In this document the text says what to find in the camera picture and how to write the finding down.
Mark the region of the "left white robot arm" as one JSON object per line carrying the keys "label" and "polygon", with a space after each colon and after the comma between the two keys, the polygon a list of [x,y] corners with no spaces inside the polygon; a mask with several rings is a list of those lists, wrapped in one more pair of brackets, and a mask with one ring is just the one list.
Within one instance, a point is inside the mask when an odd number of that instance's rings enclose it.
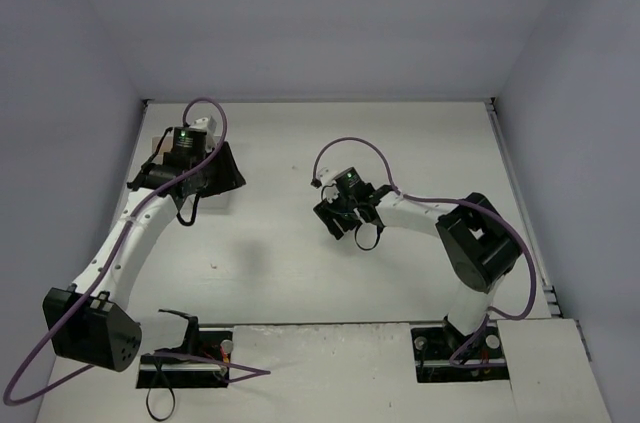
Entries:
{"label": "left white robot arm", "polygon": [[68,288],[45,296],[57,356],[122,372],[140,354],[191,351],[196,317],[177,310],[132,317],[127,308],[143,265],[184,204],[246,183],[229,144],[214,131],[210,118],[173,128],[170,150],[154,152],[162,160],[149,158],[128,183],[125,208],[96,256]]}

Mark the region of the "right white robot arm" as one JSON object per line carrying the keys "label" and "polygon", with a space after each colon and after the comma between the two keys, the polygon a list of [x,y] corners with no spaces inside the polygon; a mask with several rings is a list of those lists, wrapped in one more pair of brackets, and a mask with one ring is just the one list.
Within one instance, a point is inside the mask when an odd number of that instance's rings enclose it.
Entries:
{"label": "right white robot arm", "polygon": [[453,349],[466,342],[485,318],[497,286],[522,250],[514,237],[487,213],[494,207],[472,193],[449,211],[438,204],[420,204],[364,182],[355,168],[325,171],[312,180],[321,193],[314,213],[337,240],[370,224],[378,234],[386,228],[405,229],[437,238],[460,281],[454,304],[443,320],[444,338]]}

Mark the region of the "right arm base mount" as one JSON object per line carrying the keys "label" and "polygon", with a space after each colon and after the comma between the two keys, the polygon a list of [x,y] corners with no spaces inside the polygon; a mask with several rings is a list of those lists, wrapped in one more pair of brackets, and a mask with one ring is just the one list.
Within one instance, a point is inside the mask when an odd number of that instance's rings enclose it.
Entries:
{"label": "right arm base mount", "polygon": [[416,381],[419,384],[476,383],[510,379],[498,327],[490,323],[484,333],[456,357],[458,348],[445,341],[444,329],[436,326],[413,327],[411,343]]}

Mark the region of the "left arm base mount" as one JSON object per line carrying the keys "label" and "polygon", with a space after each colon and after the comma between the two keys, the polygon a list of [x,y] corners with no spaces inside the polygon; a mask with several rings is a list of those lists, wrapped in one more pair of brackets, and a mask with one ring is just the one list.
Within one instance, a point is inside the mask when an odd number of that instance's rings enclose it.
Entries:
{"label": "left arm base mount", "polygon": [[195,315],[161,309],[187,322],[186,335],[176,347],[159,349],[170,357],[145,355],[140,358],[137,389],[214,389],[227,388],[230,370],[219,361],[229,363],[233,351],[230,329],[203,329]]}

